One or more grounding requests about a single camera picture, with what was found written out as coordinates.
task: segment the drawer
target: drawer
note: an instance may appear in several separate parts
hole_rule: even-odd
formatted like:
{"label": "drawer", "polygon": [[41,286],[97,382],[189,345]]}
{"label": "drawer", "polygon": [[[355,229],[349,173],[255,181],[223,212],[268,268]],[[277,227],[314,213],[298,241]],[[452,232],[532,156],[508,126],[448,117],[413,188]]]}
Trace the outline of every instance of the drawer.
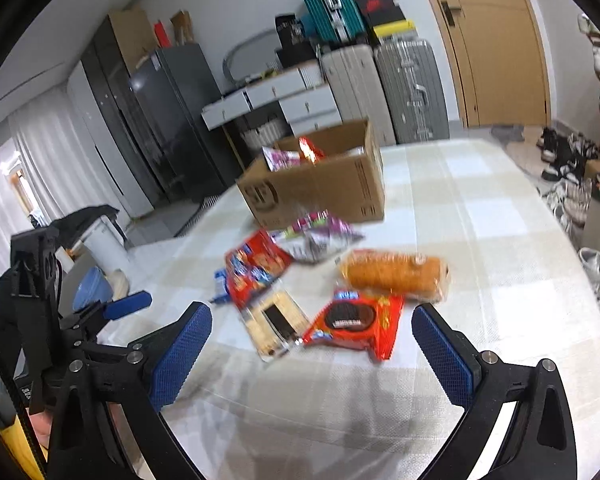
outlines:
{"label": "drawer", "polygon": [[302,92],[280,101],[280,107],[288,123],[338,110],[329,85]]}
{"label": "drawer", "polygon": [[298,70],[302,74],[304,79],[304,85],[307,88],[313,88],[315,86],[324,85],[324,77],[322,76],[322,70],[317,61],[310,61],[304,63],[298,67]]}
{"label": "drawer", "polygon": [[213,130],[221,124],[225,124],[236,117],[243,116],[250,111],[251,107],[247,102],[247,98],[244,96],[244,92],[237,91],[224,99],[220,99],[215,103],[205,106],[202,109],[202,118],[205,121],[206,127]]}
{"label": "drawer", "polygon": [[259,108],[302,90],[304,81],[298,69],[283,72],[244,89],[253,108]]}
{"label": "drawer", "polygon": [[309,132],[314,132],[315,130],[319,130],[320,128],[335,126],[336,124],[340,124],[341,122],[342,119],[340,118],[340,112],[336,110],[334,112],[329,112],[328,114],[309,117],[308,119],[298,121],[297,123],[292,123],[291,129],[294,135],[297,137],[307,134]]}

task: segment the wooden door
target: wooden door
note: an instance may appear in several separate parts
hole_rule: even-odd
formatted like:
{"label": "wooden door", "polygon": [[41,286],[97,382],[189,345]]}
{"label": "wooden door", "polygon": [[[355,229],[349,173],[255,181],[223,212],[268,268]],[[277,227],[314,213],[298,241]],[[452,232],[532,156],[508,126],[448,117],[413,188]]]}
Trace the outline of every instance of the wooden door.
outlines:
{"label": "wooden door", "polygon": [[548,124],[544,51],[529,0],[430,0],[466,126]]}

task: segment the person's hand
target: person's hand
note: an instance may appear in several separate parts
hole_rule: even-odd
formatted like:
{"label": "person's hand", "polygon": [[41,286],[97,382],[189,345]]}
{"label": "person's hand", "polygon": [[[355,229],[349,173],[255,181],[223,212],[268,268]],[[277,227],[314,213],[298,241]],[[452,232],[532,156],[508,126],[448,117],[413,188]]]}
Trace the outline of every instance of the person's hand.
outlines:
{"label": "person's hand", "polygon": [[40,446],[49,448],[49,435],[51,435],[51,423],[54,420],[54,416],[51,412],[45,410],[44,412],[36,413],[35,415],[29,415],[29,420],[33,426],[33,431],[36,432],[36,437]]}

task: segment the checkered tablecloth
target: checkered tablecloth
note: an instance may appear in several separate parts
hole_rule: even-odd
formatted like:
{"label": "checkered tablecloth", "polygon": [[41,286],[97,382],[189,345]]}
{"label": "checkered tablecloth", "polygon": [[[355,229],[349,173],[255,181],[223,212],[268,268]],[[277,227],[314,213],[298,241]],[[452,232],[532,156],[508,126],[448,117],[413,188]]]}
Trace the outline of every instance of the checkered tablecloth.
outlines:
{"label": "checkered tablecloth", "polygon": [[[452,281],[438,310],[449,325],[507,362],[553,359],[573,417],[579,478],[591,478],[600,468],[600,312],[536,189],[483,141],[397,146],[382,150],[382,160],[385,220],[360,224],[358,247],[444,256]],[[225,251],[255,229],[234,187],[186,238],[139,248],[139,262],[153,260],[158,270],[139,271],[132,287],[146,288],[154,302],[110,323],[105,340],[126,344],[211,298]],[[333,261],[296,264],[282,285],[313,318],[335,279]],[[414,479],[461,415],[411,335],[413,307],[382,364],[366,352],[316,346],[266,365],[235,307],[212,311],[208,343],[162,410],[209,479]],[[472,478],[488,470],[507,423],[496,425]]]}

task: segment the black refrigerator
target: black refrigerator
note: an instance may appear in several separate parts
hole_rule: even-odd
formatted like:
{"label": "black refrigerator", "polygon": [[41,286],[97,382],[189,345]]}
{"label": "black refrigerator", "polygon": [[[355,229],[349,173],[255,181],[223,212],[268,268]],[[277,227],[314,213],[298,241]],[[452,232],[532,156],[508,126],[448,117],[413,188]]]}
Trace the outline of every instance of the black refrigerator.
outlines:
{"label": "black refrigerator", "polygon": [[130,76],[107,18],[82,64],[111,136],[154,207],[200,202],[240,177],[241,139],[209,132],[202,120],[202,108],[221,93],[199,45],[155,50]]}
{"label": "black refrigerator", "polygon": [[235,148],[202,119],[202,108],[221,93],[198,44],[155,50],[130,86],[186,196],[199,200],[235,183],[242,173]]}

